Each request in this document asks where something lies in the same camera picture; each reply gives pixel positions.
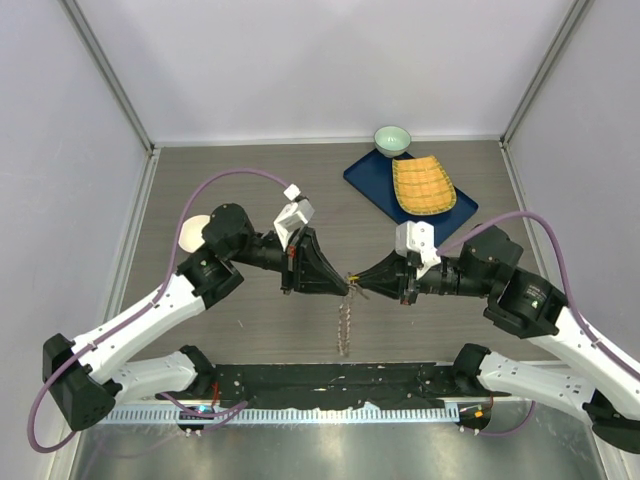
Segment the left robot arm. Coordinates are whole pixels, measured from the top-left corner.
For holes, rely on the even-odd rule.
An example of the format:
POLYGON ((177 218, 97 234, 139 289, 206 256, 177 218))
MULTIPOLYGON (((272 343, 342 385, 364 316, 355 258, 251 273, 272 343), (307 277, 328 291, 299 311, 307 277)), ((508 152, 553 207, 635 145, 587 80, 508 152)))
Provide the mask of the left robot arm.
POLYGON ((90 332, 73 339, 50 337, 43 345, 43 379, 70 429, 88 429, 117 404, 137 397, 164 392, 205 397, 213 370, 197 348, 185 346, 152 361, 130 359, 228 297, 244 280, 237 263, 280 274, 285 293, 346 295, 346 281, 325 258, 308 224, 312 214, 307 200, 292 202, 274 230, 259 233, 240 205, 223 204, 203 227, 203 244, 155 291, 90 332))

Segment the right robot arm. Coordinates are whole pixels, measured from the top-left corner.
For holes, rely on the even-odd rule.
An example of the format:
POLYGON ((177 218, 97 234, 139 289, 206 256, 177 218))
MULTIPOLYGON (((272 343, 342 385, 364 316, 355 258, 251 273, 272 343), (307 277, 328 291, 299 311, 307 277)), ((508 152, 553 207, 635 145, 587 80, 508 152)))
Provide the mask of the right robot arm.
POLYGON ((637 369, 638 362, 586 321, 576 321, 561 290, 519 267, 522 253, 503 230, 490 226, 465 241, 459 256, 440 256, 431 227, 406 222, 396 230, 395 249, 355 282, 403 305, 421 294, 486 300, 483 315, 495 327, 555 355, 572 372, 544 371, 467 343, 452 366, 455 389, 526 397, 581 420, 609 445, 638 453, 639 381, 616 363, 637 369))

